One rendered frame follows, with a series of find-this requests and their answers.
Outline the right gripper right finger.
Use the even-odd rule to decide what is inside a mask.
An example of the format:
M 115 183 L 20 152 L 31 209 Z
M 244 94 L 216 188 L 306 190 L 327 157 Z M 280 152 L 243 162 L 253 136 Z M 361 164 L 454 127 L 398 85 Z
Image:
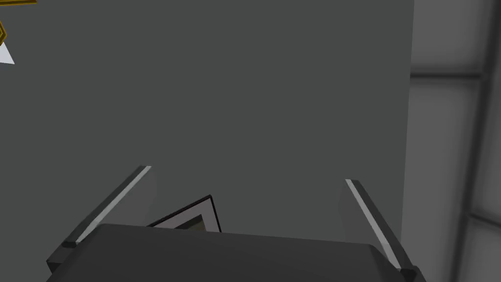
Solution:
M 404 279 L 416 279 L 415 266 L 361 182 L 346 179 L 343 185 L 338 211 L 346 240 L 374 246 Z

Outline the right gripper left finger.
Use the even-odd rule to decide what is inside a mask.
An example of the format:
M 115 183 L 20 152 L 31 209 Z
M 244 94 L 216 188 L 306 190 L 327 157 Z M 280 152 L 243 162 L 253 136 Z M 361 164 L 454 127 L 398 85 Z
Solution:
M 61 243 L 74 248 L 100 224 L 146 226 L 155 221 L 157 182 L 151 166 L 140 165 Z

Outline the black framed picture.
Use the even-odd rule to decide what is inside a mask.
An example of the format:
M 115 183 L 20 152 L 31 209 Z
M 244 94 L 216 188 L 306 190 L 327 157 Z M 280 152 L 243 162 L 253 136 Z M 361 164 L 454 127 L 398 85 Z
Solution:
M 215 204 L 207 195 L 148 225 L 156 228 L 222 232 Z

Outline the gold framed picture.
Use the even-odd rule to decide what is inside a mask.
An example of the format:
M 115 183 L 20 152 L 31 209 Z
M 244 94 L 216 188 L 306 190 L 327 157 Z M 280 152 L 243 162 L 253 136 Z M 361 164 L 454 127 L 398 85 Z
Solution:
M 19 6 L 19 5 L 31 5 L 36 4 L 37 0 L 0 0 L 0 6 Z M 8 48 L 5 44 L 5 39 L 7 34 L 5 28 L 0 21 L 0 63 L 4 64 L 15 64 Z

